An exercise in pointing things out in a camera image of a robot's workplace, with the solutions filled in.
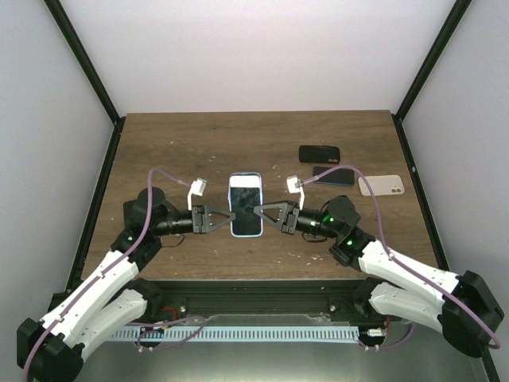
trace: white smartphone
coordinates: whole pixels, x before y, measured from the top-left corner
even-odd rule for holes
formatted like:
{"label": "white smartphone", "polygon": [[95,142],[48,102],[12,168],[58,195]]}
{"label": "white smartphone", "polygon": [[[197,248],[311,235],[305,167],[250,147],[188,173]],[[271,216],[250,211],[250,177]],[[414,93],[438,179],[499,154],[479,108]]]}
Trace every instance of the white smartphone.
{"label": "white smartphone", "polygon": [[262,177],[259,173],[233,173],[228,188],[230,211],[236,215],[230,223],[231,234],[237,237],[254,237],[263,233],[262,218],[254,208],[262,205]]}
{"label": "white smartphone", "polygon": [[[373,189],[373,193],[375,196],[381,195],[401,195],[405,192],[405,187],[403,187],[403,181],[399,177],[399,175],[381,175],[379,177],[366,177],[366,180],[369,182],[369,185]],[[363,179],[359,178],[359,188],[360,193],[369,197],[369,189],[367,189],[366,183],[364,183]]]}

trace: metal floor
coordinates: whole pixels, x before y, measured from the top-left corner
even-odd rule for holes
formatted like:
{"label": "metal floor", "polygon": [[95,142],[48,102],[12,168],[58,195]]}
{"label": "metal floor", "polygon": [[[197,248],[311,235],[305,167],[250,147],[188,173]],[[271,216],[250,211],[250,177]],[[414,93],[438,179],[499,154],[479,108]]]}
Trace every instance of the metal floor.
{"label": "metal floor", "polygon": [[[394,338],[408,326],[391,326]],[[198,381],[488,381],[480,360],[419,326],[400,348],[365,353],[358,345],[309,343],[194,343],[139,353],[132,343],[103,344],[76,382]]]}

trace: white wall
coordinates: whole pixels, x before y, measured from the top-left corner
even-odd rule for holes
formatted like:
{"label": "white wall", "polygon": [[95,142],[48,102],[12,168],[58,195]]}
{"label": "white wall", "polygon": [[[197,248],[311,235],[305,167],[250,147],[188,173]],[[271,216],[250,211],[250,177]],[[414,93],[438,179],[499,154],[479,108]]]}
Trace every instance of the white wall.
{"label": "white wall", "polygon": [[[447,258],[509,314],[508,2],[472,2],[404,125]],[[509,380],[509,319],[492,351]]]}
{"label": "white wall", "polygon": [[0,381],[62,291],[112,125],[42,1],[0,2]]}
{"label": "white wall", "polygon": [[391,109],[453,0],[63,0],[121,115]]}

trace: phone case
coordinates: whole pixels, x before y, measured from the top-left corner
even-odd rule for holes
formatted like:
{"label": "phone case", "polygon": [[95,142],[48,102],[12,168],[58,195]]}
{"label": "phone case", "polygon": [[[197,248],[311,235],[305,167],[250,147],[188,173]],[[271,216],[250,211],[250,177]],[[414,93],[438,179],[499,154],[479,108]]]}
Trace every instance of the phone case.
{"label": "phone case", "polygon": [[[381,175],[378,177],[366,177],[366,179],[376,197],[382,195],[401,195],[405,192],[405,187],[399,175]],[[359,188],[363,196],[370,196],[366,183],[364,183],[361,177],[359,178]]]}
{"label": "phone case", "polygon": [[301,163],[339,163],[340,149],[335,146],[299,146]]}

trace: white connector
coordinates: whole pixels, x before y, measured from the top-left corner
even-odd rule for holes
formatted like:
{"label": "white connector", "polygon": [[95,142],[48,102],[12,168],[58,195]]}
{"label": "white connector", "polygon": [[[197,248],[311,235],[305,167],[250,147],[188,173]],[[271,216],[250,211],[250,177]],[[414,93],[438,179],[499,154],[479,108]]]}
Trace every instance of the white connector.
{"label": "white connector", "polygon": [[387,335],[387,331],[385,329],[368,329],[367,335],[369,337],[385,337]]}
{"label": "white connector", "polygon": [[299,196],[299,208],[302,209],[304,207],[304,189],[302,188],[302,182],[297,177],[297,175],[293,175],[292,177],[286,178],[286,185],[288,186],[289,193],[300,193]]}
{"label": "white connector", "polygon": [[188,210],[192,209],[192,195],[202,197],[204,195],[205,187],[207,187],[207,181],[198,177],[192,184],[191,189],[188,193]]}
{"label": "white connector", "polygon": [[299,187],[299,178],[297,175],[286,178],[286,185],[288,186],[289,193],[300,193],[301,187]]}

